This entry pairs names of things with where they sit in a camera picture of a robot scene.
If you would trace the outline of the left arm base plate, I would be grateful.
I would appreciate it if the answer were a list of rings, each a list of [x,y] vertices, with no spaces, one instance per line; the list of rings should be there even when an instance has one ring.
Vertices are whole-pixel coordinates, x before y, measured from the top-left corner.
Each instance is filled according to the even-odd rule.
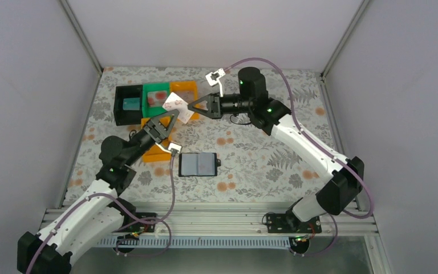
[[[157,217],[157,213],[153,212],[135,212],[135,216],[138,219],[145,219],[146,221],[152,221],[152,218]],[[144,224],[140,222],[136,222],[134,218],[131,218],[129,215],[124,217],[124,221],[122,224],[122,228],[119,232],[128,232],[128,233],[152,233],[155,231],[154,224]]]

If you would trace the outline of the white floral card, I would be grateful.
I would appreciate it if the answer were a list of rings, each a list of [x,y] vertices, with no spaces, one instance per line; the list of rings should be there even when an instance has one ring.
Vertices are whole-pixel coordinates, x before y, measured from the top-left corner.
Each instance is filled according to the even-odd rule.
[[[170,93],[162,108],[167,111],[178,110],[178,120],[184,124],[188,123],[194,114],[193,111],[189,110],[188,103],[174,92]]]

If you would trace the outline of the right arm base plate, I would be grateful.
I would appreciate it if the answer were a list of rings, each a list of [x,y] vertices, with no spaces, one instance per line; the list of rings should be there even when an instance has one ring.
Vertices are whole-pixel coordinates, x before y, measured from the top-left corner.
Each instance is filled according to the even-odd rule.
[[[268,212],[263,215],[261,223],[266,226],[268,233],[321,233],[319,217],[309,221],[300,221],[289,213]]]

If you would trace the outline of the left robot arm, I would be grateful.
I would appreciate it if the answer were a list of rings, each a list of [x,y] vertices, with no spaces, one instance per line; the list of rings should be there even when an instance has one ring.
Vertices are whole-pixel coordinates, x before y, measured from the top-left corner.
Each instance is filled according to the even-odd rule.
[[[73,264],[100,239],[136,224],[151,228],[164,218],[135,214],[120,195],[136,172],[132,165],[153,146],[175,156],[181,146],[169,142],[178,110],[150,118],[141,130],[125,140],[109,136],[101,144],[102,167],[84,194],[51,224],[37,233],[26,232],[18,240],[17,270],[21,273],[70,273]]]

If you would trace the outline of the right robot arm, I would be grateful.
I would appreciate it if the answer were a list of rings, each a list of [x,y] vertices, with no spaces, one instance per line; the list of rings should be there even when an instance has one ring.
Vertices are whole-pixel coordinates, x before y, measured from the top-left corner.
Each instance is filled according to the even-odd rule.
[[[247,114],[253,126],[307,161],[324,186],[290,206],[288,212],[300,221],[344,212],[363,189],[360,183],[364,174],[363,161],[357,156],[349,159],[300,125],[291,109],[269,97],[265,76],[258,68],[240,69],[238,85],[238,94],[210,93],[189,104],[188,109],[210,119],[220,119],[225,114]]]

